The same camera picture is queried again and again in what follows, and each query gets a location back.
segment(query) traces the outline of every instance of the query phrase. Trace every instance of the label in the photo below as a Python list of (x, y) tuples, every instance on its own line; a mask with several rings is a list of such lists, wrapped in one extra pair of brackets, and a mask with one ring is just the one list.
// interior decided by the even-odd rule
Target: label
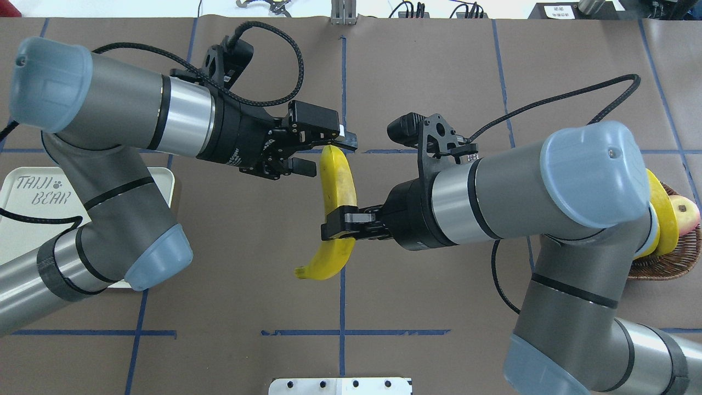
[(551, 19), (575, 19), (572, 6), (544, 6), (546, 17)]
[(20, 176), (15, 181), (13, 189), (22, 190), (22, 199), (32, 206), (36, 205), (65, 205), (73, 195), (67, 181), (52, 176)]
[(237, 148), (234, 150), (234, 153), (229, 158), (229, 162), (227, 162), (227, 164), (230, 166), (239, 166), (239, 163), (241, 163), (241, 157), (239, 156), (239, 149)]

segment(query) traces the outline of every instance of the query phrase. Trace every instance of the yellow banana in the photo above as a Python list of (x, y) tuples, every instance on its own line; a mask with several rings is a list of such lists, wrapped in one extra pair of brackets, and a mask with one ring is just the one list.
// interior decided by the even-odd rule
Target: yellow banana
[[(324, 194), (324, 218), (339, 206), (356, 206), (356, 187), (351, 177), (351, 168), (344, 153), (328, 145), (322, 150), (319, 160)], [(334, 277), (346, 265), (356, 243), (354, 238), (322, 241), (317, 253), (307, 266), (295, 269), (297, 278), (326, 280)]]
[(649, 175), (649, 185), (651, 187), (651, 204), (656, 210), (658, 225), (661, 229), (658, 245), (653, 251), (653, 254), (664, 255), (672, 252), (675, 249), (675, 246), (677, 246), (677, 219), (675, 218), (673, 205), (670, 203), (668, 194), (661, 185), (661, 182), (656, 178), (651, 170), (647, 169), (647, 171)]

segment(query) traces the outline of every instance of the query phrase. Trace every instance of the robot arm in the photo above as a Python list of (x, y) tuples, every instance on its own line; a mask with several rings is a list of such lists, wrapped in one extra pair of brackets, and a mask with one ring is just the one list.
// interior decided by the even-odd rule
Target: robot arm
[(183, 229), (137, 148), (272, 180), (316, 175), (314, 162), (291, 157), (300, 150), (356, 149), (355, 135), (339, 125), (334, 110), (291, 101), (287, 116), (275, 118), (256, 106), (261, 103), (241, 103), (215, 85), (229, 89), (248, 65), (253, 48), (241, 33), (209, 49), (201, 69), (208, 80), (178, 70), (172, 74), (179, 78), (163, 76), (38, 37), (22, 43), (11, 113), (43, 130), (47, 153), (92, 222), (0, 266), (0, 335), (122, 278), (144, 290), (191, 262)]
[[(658, 226), (624, 125), (564, 129), (483, 159), (440, 115), (405, 115), (388, 134), (418, 147), (419, 178), (395, 186), (383, 205), (340, 207), (323, 238), (393, 238), (426, 250), (541, 234), (504, 367), (517, 391), (702, 394), (702, 345), (616, 318), (631, 262)], [(370, 215), (353, 222), (340, 212)]]

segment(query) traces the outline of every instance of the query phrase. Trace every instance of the screw hole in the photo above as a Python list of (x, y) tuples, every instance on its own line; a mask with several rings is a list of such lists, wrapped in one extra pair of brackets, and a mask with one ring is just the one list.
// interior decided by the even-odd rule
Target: screw hole
[(621, 156), (621, 151), (619, 150), (619, 148), (610, 147), (607, 151), (607, 154), (611, 159), (616, 159)]
[(439, 136), (444, 137), (446, 136), (446, 129), (444, 128), (444, 125), (441, 123), (437, 123), (437, 133)]

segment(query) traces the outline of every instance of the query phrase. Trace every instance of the light blue joint cap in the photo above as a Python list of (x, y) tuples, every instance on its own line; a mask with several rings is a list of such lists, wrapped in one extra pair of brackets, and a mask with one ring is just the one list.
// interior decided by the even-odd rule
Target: light blue joint cap
[(192, 261), (192, 250), (180, 224), (168, 229), (124, 275), (132, 289), (143, 291), (183, 270)]
[(76, 117), (93, 78), (87, 48), (30, 37), (20, 44), (10, 90), (12, 118), (58, 133)]
[(505, 379), (522, 395), (590, 395), (575, 377), (551, 358), (512, 334)]
[(651, 197), (639, 146), (615, 121), (552, 134), (541, 148), (541, 178), (555, 204), (588, 228), (633, 221)]

